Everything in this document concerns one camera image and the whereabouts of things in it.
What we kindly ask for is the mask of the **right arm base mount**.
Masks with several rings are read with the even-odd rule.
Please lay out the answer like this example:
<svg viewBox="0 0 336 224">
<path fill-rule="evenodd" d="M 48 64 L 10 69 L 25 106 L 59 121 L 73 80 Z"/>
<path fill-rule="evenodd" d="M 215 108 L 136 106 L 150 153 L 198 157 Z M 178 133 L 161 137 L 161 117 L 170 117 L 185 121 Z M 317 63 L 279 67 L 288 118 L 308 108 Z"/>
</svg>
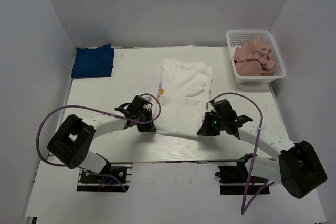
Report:
<svg viewBox="0 0 336 224">
<path fill-rule="evenodd" d="M 237 165 L 219 166 L 215 177 L 219 179 L 220 194 L 224 196 L 243 195 L 248 171 Z M 247 195 L 255 194 L 266 180 L 261 177 L 250 178 Z"/>
</svg>

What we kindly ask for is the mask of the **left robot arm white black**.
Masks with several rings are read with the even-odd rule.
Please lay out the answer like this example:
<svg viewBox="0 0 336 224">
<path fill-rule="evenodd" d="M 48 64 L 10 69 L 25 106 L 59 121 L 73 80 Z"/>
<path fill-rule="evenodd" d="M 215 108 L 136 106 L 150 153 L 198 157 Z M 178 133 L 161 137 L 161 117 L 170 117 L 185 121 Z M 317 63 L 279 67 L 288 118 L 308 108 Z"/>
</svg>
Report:
<svg viewBox="0 0 336 224">
<path fill-rule="evenodd" d="M 104 182 L 110 178 L 111 163 L 90 150 L 92 141 L 100 136 L 134 126 L 139 132 L 155 133 L 154 121 L 158 117 L 153 117 L 151 98 L 150 94 L 135 96 L 132 102 L 114 109 L 121 115 L 75 106 L 98 112 L 100 115 L 86 119 L 74 114 L 69 115 L 49 141 L 47 149 L 69 169 L 85 169 L 93 173 L 98 181 Z"/>
</svg>

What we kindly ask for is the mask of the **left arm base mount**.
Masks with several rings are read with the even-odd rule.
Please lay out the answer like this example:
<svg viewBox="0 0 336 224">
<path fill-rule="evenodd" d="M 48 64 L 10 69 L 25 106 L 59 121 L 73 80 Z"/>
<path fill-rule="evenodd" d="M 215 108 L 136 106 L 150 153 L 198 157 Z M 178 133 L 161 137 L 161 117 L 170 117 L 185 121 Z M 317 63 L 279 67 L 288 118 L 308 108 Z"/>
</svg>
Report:
<svg viewBox="0 0 336 224">
<path fill-rule="evenodd" d="M 97 176 L 81 169 L 77 182 L 77 192 L 90 193 L 125 193 L 132 179 L 131 163 L 113 163 L 108 172 L 109 176 Z"/>
</svg>

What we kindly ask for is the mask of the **white printed t-shirt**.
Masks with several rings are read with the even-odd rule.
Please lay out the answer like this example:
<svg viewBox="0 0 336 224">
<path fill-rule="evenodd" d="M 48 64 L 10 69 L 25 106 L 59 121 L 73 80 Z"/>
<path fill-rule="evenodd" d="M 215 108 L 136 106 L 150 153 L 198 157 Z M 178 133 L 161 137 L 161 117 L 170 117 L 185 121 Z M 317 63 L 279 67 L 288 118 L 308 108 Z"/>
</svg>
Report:
<svg viewBox="0 0 336 224">
<path fill-rule="evenodd" d="M 202 62 L 163 59 L 157 99 L 161 114 L 157 134 L 195 138 L 210 97 L 214 68 Z"/>
</svg>

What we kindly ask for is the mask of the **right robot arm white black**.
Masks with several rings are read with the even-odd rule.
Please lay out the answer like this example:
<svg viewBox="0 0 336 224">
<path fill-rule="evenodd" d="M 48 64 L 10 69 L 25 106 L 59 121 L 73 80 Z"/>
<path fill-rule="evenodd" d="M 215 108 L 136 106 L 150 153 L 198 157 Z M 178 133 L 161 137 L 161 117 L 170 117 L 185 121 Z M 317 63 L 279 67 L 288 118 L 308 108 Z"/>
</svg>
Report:
<svg viewBox="0 0 336 224">
<path fill-rule="evenodd" d="M 221 166 L 215 176 L 222 184 L 253 182 L 262 178 L 284 186 L 287 192 L 301 199 L 327 181 L 327 174 L 307 141 L 299 143 L 283 139 L 259 127 L 252 118 L 238 116 L 226 99 L 211 101 L 213 109 L 205 113 L 198 136 L 219 136 L 221 132 L 238 140 L 257 144 L 267 158 L 245 154 L 234 166 Z"/>
</svg>

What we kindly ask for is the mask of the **pink t-shirt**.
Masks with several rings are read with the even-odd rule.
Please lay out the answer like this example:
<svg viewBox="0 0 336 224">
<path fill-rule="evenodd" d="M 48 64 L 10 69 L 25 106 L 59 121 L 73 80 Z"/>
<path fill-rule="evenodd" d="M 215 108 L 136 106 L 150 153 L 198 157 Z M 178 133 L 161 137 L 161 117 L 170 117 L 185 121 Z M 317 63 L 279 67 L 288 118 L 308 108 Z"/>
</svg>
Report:
<svg viewBox="0 0 336 224">
<path fill-rule="evenodd" d="M 233 60 L 240 76 L 271 76 L 275 72 L 272 47 L 263 43 L 259 35 L 236 47 Z"/>
</svg>

